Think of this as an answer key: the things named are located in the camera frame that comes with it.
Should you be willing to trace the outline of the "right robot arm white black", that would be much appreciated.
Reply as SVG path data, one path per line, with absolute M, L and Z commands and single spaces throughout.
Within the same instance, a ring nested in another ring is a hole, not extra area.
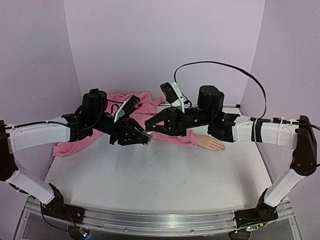
M 213 85 L 201 86 L 197 106 L 186 108 L 176 83 L 167 82 L 160 87 L 170 107 L 145 122 L 148 132 L 184 137 L 187 129 L 207 126 L 207 133 L 223 142 L 255 142 L 293 150 L 289 167 L 262 193 L 257 206 L 234 213 L 237 230 L 249 232 L 255 226 L 277 220 L 280 202 L 298 182 L 316 171 L 317 140 L 307 116 L 285 120 L 225 113 L 225 95 Z

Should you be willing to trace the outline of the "nail polish bottle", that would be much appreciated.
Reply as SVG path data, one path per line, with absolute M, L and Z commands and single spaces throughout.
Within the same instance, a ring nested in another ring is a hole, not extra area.
M 143 133 L 143 145 L 148 146 L 153 139 L 153 135 L 150 132 Z

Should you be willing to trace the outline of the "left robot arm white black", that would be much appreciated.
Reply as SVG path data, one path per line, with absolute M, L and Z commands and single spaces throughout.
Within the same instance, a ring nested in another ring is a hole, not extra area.
M 36 198 L 41 210 L 61 219 L 68 213 L 64 197 L 51 183 L 28 173 L 15 160 L 18 151 L 51 143 L 73 143 L 93 135 L 97 130 L 109 135 L 110 144 L 147 146 L 152 136 L 130 115 L 140 102 L 136 96 L 125 101 L 112 115 L 106 112 L 107 93 L 92 89 L 82 97 L 75 113 L 54 120 L 36 121 L 7 126 L 0 122 L 0 180 Z

